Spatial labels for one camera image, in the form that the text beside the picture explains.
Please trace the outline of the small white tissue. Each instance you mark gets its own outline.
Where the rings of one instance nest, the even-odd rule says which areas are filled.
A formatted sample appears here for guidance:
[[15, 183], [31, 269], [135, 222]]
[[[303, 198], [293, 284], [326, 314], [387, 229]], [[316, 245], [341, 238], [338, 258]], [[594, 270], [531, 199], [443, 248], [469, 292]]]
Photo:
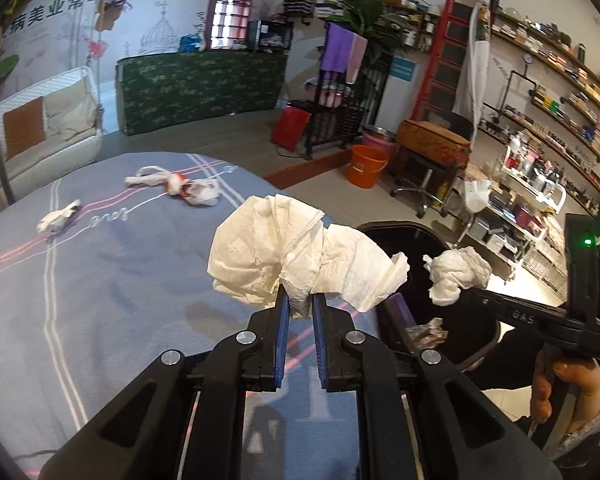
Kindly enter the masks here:
[[429, 298], [439, 307], [455, 304], [463, 290], [486, 289], [492, 274], [490, 263], [472, 247], [448, 249], [436, 258], [423, 255], [422, 261], [432, 283]]

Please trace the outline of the white tissue wad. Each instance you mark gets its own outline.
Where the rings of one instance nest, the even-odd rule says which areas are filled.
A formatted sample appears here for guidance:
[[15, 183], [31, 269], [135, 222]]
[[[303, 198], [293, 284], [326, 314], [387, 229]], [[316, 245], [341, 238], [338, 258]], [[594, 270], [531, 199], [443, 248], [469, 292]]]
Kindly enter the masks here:
[[292, 315], [308, 318], [313, 294], [338, 296], [366, 312], [407, 281], [403, 252], [388, 256], [361, 231], [326, 226], [323, 218], [289, 196], [247, 198], [216, 228], [208, 260], [213, 288], [267, 309], [283, 287]]

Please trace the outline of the white red plastic bag trash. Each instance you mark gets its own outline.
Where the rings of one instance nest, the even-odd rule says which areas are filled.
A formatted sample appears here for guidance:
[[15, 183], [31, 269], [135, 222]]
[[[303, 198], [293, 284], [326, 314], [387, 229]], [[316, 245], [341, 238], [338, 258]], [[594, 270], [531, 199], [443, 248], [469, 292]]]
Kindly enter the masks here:
[[215, 206], [220, 188], [214, 179], [191, 179], [177, 171], [159, 166], [145, 166], [134, 176], [124, 178], [127, 186], [162, 186], [167, 196], [178, 197], [190, 206]]

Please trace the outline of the purple snack package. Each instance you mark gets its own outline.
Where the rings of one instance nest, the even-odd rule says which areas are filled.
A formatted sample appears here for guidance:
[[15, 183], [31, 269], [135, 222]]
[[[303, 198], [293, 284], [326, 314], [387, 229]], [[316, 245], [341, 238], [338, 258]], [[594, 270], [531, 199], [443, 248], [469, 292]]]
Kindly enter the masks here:
[[400, 292], [387, 298], [385, 310], [388, 316], [386, 332], [390, 344], [401, 352], [415, 354], [415, 344], [407, 331], [414, 326], [414, 320]]

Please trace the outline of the swivel stool chrome base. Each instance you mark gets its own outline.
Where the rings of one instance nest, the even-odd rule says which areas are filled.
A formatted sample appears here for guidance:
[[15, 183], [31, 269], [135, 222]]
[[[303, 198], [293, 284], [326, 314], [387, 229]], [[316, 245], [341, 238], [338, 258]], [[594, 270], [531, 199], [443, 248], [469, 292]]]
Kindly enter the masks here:
[[[393, 188], [389, 195], [392, 198], [396, 198], [401, 194], [411, 193], [417, 195], [420, 199], [419, 206], [416, 210], [416, 217], [422, 219], [426, 216], [427, 211], [437, 204], [439, 206], [438, 213], [442, 218], [445, 218], [449, 214], [449, 206], [448, 200], [449, 196], [452, 192], [452, 184], [457, 175], [457, 166], [443, 166], [440, 162], [435, 162], [427, 157], [417, 154], [414, 151], [408, 150], [408, 161], [409, 162], [417, 162], [419, 165], [422, 165], [426, 168], [426, 172], [424, 177], [422, 178], [422, 182], [419, 184], [415, 184], [411, 181], [407, 181], [405, 179], [399, 179], [398, 182], [401, 182], [401, 185], [398, 185], [396, 188]], [[428, 183], [435, 172], [440, 172], [443, 177], [446, 177], [446, 184], [448, 187], [443, 192], [443, 197], [439, 198], [436, 194], [432, 194], [427, 191]]]

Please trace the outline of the brown orange suitcase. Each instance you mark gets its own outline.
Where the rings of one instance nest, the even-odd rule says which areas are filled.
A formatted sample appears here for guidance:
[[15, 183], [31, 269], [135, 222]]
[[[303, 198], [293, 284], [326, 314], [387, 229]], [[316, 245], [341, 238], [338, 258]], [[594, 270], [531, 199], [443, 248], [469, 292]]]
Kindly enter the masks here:
[[469, 160], [470, 142], [432, 122], [404, 120], [398, 128], [396, 140], [402, 148], [443, 167], [464, 168]]

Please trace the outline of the orange plastic bucket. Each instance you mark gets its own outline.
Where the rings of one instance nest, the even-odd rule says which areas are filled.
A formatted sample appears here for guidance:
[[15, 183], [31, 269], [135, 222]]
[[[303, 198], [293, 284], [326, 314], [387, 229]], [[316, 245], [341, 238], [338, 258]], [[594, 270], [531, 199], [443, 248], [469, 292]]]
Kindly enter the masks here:
[[364, 144], [353, 145], [347, 179], [358, 188], [373, 188], [388, 161], [384, 151]]

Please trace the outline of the red ladder shelf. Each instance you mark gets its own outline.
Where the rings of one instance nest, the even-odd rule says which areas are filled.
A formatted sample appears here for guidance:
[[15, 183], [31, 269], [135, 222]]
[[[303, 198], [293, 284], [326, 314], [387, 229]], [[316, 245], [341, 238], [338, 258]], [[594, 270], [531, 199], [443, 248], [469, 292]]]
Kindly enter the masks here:
[[429, 61], [411, 120], [425, 120], [430, 110], [452, 110], [468, 49], [471, 13], [471, 6], [456, 0], [445, 0], [438, 14], [426, 13], [427, 18], [432, 18], [434, 31], [425, 34], [431, 40]]

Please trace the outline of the pink plastic bucket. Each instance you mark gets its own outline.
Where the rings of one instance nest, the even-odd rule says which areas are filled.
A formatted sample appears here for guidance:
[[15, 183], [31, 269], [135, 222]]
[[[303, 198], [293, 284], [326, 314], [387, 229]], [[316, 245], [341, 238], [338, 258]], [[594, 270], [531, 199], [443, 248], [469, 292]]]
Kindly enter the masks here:
[[389, 157], [396, 152], [396, 134], [394, 132], [382, 127], [364, 125], [362, 135], [364, 145], [383, 151]]

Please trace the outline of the red bag on floor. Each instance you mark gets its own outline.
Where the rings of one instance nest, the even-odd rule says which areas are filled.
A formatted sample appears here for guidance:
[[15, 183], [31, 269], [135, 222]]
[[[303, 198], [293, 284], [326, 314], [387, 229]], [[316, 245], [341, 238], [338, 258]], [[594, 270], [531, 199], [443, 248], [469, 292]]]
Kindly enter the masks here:
[[306, 110], [286, 106], [272, 132], [271, 142], [280, 148], [294, 152], [310, 118], [311, 114]]

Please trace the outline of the white wicker sofa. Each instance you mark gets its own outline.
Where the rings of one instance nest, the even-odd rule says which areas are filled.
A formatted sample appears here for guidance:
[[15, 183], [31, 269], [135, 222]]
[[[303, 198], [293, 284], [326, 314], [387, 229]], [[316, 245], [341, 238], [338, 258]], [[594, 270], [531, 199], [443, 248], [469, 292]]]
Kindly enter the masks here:
[[94, 162], [100, 144], [97, 87], [88, 66], [0, 102], [0, 161], [17, 200]]

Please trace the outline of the black metal rack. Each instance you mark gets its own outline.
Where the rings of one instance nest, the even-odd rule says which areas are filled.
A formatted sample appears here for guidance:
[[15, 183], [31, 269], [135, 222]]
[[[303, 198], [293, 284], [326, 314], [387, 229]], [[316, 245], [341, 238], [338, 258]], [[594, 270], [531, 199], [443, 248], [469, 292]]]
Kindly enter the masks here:
[[382, 54], [365, 60], [352, 84], [332, 70], [319, 70], [314, 97], [309, 98], [311, 114], [303, 133], [303, 156], [307, 160], [325, 146], [343, 150], [361, 135], [362, 127], [373, 125], [386, 90], [392, 57]]

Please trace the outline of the green potted plant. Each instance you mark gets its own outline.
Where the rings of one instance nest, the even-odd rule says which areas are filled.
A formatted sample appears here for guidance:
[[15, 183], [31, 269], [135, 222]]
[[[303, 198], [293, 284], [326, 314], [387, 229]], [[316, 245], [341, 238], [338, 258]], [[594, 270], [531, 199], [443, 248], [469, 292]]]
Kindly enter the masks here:
[[367, 40], [372, 58], [406, 53], [411, 47], [404, 40], [408, 21], [387, 12], [382, 0], [336, 0], [341, 14], [325, 18]]

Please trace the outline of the red phone booth cabinet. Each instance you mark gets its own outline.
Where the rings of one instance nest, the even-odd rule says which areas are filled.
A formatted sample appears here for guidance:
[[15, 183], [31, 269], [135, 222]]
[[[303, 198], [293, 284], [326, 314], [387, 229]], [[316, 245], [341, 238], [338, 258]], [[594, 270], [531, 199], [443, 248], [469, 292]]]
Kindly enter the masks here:
[[208, 50], [239, 50], [245, 44], [253, 0], [209, 0], [204, 42]]

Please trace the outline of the wooden wall shelves with products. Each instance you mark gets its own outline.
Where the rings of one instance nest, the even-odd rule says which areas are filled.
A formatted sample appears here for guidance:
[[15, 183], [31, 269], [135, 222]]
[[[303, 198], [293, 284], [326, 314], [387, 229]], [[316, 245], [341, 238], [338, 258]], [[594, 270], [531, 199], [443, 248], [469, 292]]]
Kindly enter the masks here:
[[553, 24], [522, 20], [513, 8], [492, 14], [489, 79], [481, 127], [524, 140], [562, 170], [560, 183], [589, 214], [600, 204], [600, 74], [584, 45]]

